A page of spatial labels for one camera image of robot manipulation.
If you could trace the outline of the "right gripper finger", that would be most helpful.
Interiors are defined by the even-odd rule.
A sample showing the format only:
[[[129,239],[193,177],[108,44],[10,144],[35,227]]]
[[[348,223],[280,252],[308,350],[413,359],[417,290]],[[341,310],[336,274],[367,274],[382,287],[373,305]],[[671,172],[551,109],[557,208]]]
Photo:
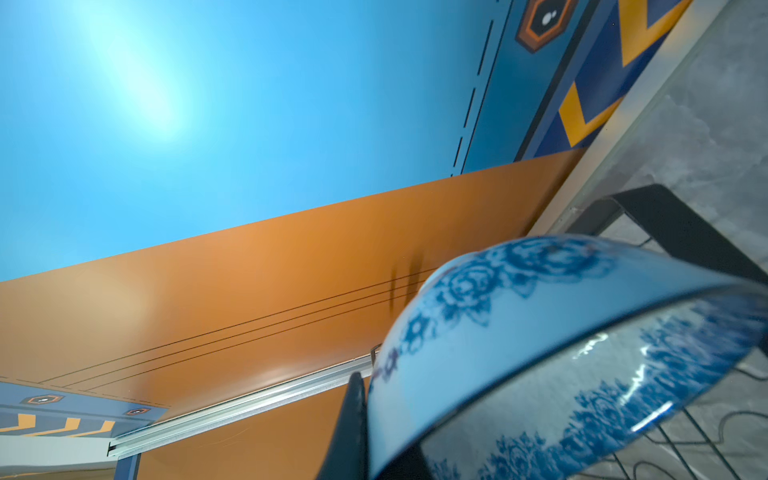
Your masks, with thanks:
[[[336,427],[317,480],[368,478],[366,389],[362,375],[353,373],[347,384]]]

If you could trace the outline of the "blue floral white bowl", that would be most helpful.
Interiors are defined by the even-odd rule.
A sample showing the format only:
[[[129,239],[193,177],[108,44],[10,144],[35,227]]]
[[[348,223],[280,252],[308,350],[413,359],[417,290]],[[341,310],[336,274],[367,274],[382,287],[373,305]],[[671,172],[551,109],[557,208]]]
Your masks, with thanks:
[[[565,479],[709,391],[767,332],[764,285],[585,235],[458,257],[387,334],[373,479]]]

